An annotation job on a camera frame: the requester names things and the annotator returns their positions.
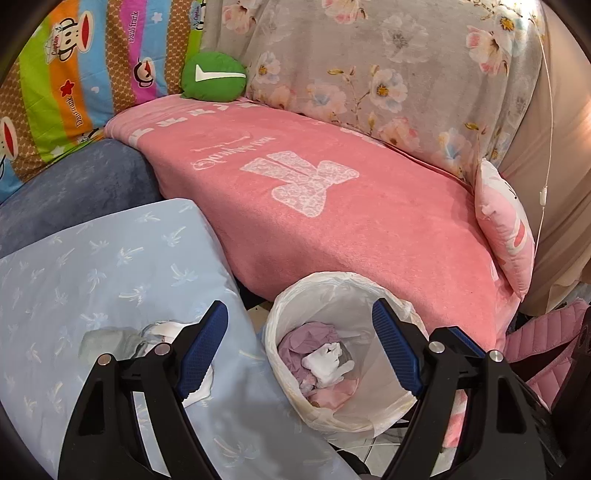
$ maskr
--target light blue pillow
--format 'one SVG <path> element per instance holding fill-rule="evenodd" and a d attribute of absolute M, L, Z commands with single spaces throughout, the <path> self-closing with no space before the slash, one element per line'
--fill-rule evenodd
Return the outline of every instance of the light blue pillow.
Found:
<path fill-rule="evenodd" d="M 84 334 L 193 322 L 214 300 L 229 327 L 212 395 L 187 408 L 225 480 L 356 480 L 300 421 L 277 384 L 222 248 L 190 200 L 114 213 L 0 260 L 0 401 L 31 453 L 57 477 L 61 444 L 90 365 Z M 166 473 L 141 395 L 136 410 L 152 467 Z"/>

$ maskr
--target green cushion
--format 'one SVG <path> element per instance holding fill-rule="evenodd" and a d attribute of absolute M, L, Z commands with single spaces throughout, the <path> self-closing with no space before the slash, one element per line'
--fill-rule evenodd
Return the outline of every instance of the green cushion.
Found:
<path fill-rule="evenodd" d="M 240 97 L 244 91 L 246 76 L 212 78 L 197 82 L 195 80 L 197 65 L 204 73 L 230 72 L 246 75 L 246 70 L 240 62 L 229 55 L 217 51 L 197 53 L 187 61 L 183 70 L 181 86 L 184 98 L 195 98 L 206 102 L 231 102 Z"/>

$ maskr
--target pink pillow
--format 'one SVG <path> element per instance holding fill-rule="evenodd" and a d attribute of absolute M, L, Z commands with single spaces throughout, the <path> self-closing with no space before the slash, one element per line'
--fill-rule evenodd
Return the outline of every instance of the pink pillow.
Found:
<path fill-rule="evenodd" d="M 523 300 L 534 268 L 534 237 L 517 194 L 492 163 L 476 173 L 476 220 L 513 291 Z"/>

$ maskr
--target blue grip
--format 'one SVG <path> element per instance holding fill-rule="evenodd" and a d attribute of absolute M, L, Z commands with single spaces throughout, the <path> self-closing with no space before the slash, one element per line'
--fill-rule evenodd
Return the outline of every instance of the blue grip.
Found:
<path fill-rule="evenodd" d="M 181 361 L 176 390 L 183 400 L 199 389 L 209 365 L 212 364 L 213 356 L 228 329 L 228 308 L 218 302 L 217 307 L 202 321 L 205 320 L 206 324 Z"/>
<path fill-rule="evenodd" d="M 484 358 L 486 355 L 485 351 L 478 346 L 478 344 L 466 335 L 459 327 L 449 327 L 449 331 L 457 336 L 464 344 L 474 352 L 474 355 Z"/>
<path fill-rule="evenodd" d="M 423 390 L 418 358 L 390 312 L 379 301 L 372 308 L 372 322 L 400 385 L 418 397 Z"/>

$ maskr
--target trash bag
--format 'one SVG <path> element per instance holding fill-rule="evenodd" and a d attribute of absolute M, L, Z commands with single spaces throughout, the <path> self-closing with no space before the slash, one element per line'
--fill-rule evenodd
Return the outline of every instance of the trash bag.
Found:
<path fill-rule="evenodd" d="M 400 386 L 372 324 L 372 306 L 382 297 L 403 322 L 417 325 L 427 337 L 410 302 L 355 273 L 322 272 L 303 278 L 275 299 L 267 318 L 262 339 L 277 381 L 302 420 L 329 440 L 376 437 L 416 402 Z M 345 378 L 359 378 L 358 388 L 336 412 L 314 407 L 304 398 L 277 351 L 286 334 L 308 322 L 333 324 L 355 361 Z"/>

